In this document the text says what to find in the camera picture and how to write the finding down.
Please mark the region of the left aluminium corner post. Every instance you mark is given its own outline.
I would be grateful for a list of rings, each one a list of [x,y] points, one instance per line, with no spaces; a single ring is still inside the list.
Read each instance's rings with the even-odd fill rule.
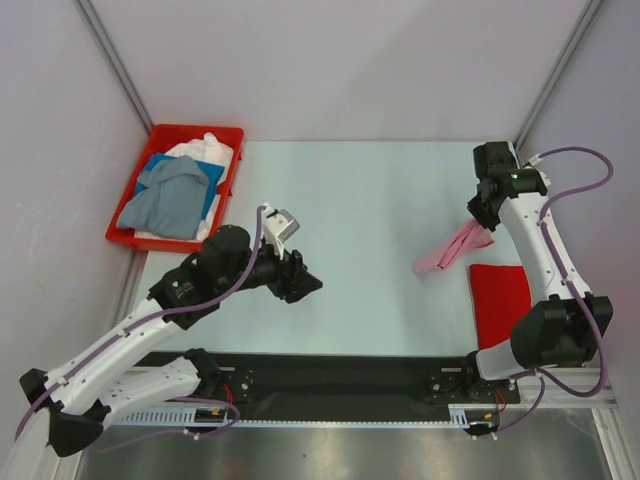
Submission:
[[[145,133],[150,136],[154,128],[152,117],[94,2],[90,0],[73,0],[72,3],[82,18],[98,51],[114,76],[116,83],[131,107],[136,119]]]

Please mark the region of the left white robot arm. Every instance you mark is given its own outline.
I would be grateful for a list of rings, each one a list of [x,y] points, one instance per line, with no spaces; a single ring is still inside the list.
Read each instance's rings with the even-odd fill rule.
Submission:
[[[60,457],[80,452],[121,418],[166,400],[214,397],[221,376],[213,358],[192,349],[177,360],[125,380],[123,374],[164,341],[186,332],[238,291],[266,287],[296,303],[321,289],[302,254],[284,249],[279,237],[258,226],[220,227],[150,288],[147,297],[116,327],[67,364],[31,369],[20,384],[30,407],[16,432],[46,412],[48,443]]]

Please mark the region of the pink t shirt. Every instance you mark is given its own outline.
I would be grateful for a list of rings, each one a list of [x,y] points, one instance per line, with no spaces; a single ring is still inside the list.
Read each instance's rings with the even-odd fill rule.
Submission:
[[[491,246],[492,232],[476,219],[466,220],[450,237],[412,263],[412,271],[421,275],[450,268],[460,257]]]

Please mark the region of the red folded t shirt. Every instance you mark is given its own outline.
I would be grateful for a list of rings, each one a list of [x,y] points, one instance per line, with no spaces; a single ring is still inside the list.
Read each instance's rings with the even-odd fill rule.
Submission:
[[[514,326],[532,306],[524,268],[472,264],[469,281],[479,348],[509,340]]]

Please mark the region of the grey t shirt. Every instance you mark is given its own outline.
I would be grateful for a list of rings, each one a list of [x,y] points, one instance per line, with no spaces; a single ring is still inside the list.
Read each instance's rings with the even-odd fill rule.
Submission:
[[[117,228],[175,240],[195,238],[209,179],[194,159],[156,155],[141,171],[136,184],[141,190],[121,210]]]

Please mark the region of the white t shirt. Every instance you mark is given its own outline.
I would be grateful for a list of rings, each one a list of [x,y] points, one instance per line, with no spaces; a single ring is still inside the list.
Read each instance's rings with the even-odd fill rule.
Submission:
[[[203,161],[210,164],[217,164],[225,167],[225,173],[222,176],[221,183],[218,187],[223,185],[223,182],[227,179],[231,167],[231,160],[233,158],[234,151],[231,147],[221,143],[217,137],[211,133],[206,132],[200,139],[195,138],[188,142],[182,142],[174,145],[171,149],[165,153],[161,153],[173,157],[189,156],[195,161]],[[202,242],[206,236],[211,232],[213,228],[214,216],[220,202],[220,195],[216,192],[214,202],[210,211],[205,219],[199,222],[198,228],[195,234],[186,239],[186,242],[195,243]]]

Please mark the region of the blue t shirt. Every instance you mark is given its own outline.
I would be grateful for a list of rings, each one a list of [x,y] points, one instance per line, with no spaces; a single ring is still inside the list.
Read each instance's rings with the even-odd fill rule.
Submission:
[[[144,172],[151,172],[162,161],[173,161],[173,160],[176,160],[176,157],[161,154],[161,153],[153,154],[150,157],[149,161],[144,166],[144,168],[142,169],[141,173],[138,175],[138,178],[136,180],[134,195],[137,195],[146,189],[146,186],[140,182],[140,179]],[[221,183],[222,176],[225,173],[225,167],[217,164],[206,163],[203,161],[196,161],[196,164],[199,167],[199,169],[206,175],[209,181],[209,186],[205,196],[205,201],[204,201],[203,211],[202,211],[202,219],[205,219],[214,202],[214,198],[217,192],[217,187]]]

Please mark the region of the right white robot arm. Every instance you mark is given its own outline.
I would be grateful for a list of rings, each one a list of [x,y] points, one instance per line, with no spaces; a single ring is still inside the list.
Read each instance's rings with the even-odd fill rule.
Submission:
[[[473,150],[475,196],[467,208],[490,231],[504,226],[524,268],[531,309],[515,324],[510,337],[470,353],[461,376],[463,393],[484,401],[497,381],[534,375],[551,380],[579,398],[598,394],[608,376],[604,333],[613,317],[606,296],[597,296],[579,274],[557,230],[551,207],[568,196],[595,190],[612,176],[562,193],[549,193],[550,181],[537,165],[537,154],[520,165],[505,141],[487,142]],[[597,358],[600,373],[594,387],[579,391],[551,373],[553,367],[581,364]]]

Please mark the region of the right aluminium corner post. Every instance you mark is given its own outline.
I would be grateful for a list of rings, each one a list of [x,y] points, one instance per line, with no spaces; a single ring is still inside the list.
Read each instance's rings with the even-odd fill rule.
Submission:
[[[586,2],[515,136],[513,146],[517,152],[524,147],[606,4],[605,0]]]

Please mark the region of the aluminium corner post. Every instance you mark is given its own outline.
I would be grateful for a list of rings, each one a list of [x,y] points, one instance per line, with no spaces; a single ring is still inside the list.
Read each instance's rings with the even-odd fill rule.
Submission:
[[[131,107],[136,119],[145,133],[150,136],[154,128],[152,117],[94,2],[90,0],[73,0],[72,3],[82,18],[98,51],[114,76],[116,83]]]
[[[513,146],[517,152],[524,147],[606,4],[605,0],[586,2],[515,136]]]

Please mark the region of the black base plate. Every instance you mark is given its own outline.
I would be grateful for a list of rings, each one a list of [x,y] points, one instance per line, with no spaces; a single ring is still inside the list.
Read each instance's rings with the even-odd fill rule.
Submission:
[[[517,405],[517,387],[483,380],[464,357],[215,353],[245,421],[443,421],[455,404]]]

